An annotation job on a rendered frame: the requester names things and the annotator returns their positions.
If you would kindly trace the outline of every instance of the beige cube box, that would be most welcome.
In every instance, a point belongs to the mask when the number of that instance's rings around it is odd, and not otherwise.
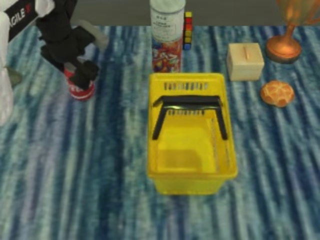
[[[265,61],[258,43],[229,43],[226,65],[231,81],[256,81]]]

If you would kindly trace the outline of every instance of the striped surface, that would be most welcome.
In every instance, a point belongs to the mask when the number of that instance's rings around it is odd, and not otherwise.
[[[320,28],[295,31],[293,65],[266,60],[257,82],[227,82],[239,174],[213,196],[168,197],[147,179],[148,27],[104,27],[110,45],[97,93],[73,101],[62,74],[40,58],[30,27],[10,45],[25,79],[0,129],[1,240],[320,239]],[[259,42],[283,27],[195,27],[185,72],[226,75],[228,42]],[[261,86],[289,82],[295,101],[263,104]]]

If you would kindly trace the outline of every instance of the yellow plastic bin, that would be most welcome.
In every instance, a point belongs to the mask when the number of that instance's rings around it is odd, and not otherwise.
[[[225,80],[219,73],[154,73],[147,174],[166,195],[209,195],[238,172]]]

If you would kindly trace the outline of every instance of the bronze trophy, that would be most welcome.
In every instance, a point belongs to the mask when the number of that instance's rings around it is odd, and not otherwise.
[[[300,56],[301,46],[292,35],[299,25],[313,25],[320,22],[314,19],[320,8],[320,0],[276,0],[282,17],[287,23],[285,34],[271,37],[266,43],[266,55],[274,62],[292,64]]]

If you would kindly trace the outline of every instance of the colorful toy blocks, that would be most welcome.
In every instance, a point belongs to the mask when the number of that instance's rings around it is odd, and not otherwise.
[[[184,13],[183,50],[190,50],[192,43],[192,12]]]

